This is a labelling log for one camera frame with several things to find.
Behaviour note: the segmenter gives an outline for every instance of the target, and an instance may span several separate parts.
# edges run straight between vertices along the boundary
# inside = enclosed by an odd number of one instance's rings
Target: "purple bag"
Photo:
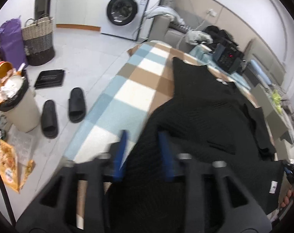
[[[22,63],[28,65],[24,52],[20,18],[6,21],[0,27],[0,51],[4,61],[18,69]]]

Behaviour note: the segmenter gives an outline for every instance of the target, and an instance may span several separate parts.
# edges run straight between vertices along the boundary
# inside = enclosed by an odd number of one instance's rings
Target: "metal bolt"
[[[179,159],[191,159],[191,155],[189,153],[179,153],[178,158]]]
[[[213,162],[213,166],[215,168],[226,167],[227,163],[224,161],[215,161],[215,162]]]
[[[99,155],[99,159],[109,159],[110,158],[110,154],[107,152],[101,153]]]

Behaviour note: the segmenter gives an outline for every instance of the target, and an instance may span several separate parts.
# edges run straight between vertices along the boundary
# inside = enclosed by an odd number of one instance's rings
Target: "black blanket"
[[[107,193],[113,232],[182,232],[184,183],[163,181],[157,133],[166,130],[185,153],[205,163],[223,160],[268,214],[277,208],[283,177],[261,108],[254,108],[234,83],[217,80],[206,66],[173,59],[174,98],[150,116],[126,162],[122,183]],[[213,177],[205,181],[205,227],[221,224]],[[271,182],[277,189],[270,193]]]

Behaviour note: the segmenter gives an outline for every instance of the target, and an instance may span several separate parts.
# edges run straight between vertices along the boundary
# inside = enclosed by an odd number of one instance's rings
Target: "slipper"
[[[56,116],[53,100],[48,100],[44,104],[42,109],[41,127],[45,137],[56,138],[58,136],[58,118]]]
[[[86,103],[81,88],[74,88],[68,99],[68,117],[72,123],[79,123],[86,116]]]

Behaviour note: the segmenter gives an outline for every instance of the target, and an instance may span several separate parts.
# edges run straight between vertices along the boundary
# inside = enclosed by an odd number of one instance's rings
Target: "tiled floor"
[[[99,32],[56,29],[55,58],[45,65],[27,68],[31,85],[43,70],[64,69],[65,78],[61,87],[36,90],[35,100],[40,110],[46,100],[55,101],[59,135],[55,139],[47,139],[42,135],[40,126],[30,132],[37,137],[33,151],[36,166],[20,194],[7,188],[16,219],[50,179],[79,126],[79,123],[69,122],[67,117],[67,102],[71,89],[81,87],[84,90],[89,111],[109,81],[126,63],[128,59],[126,51],[133,46],[135,46],[133,41],[101,35]],[[0,210],[7,215],[1,193]]]

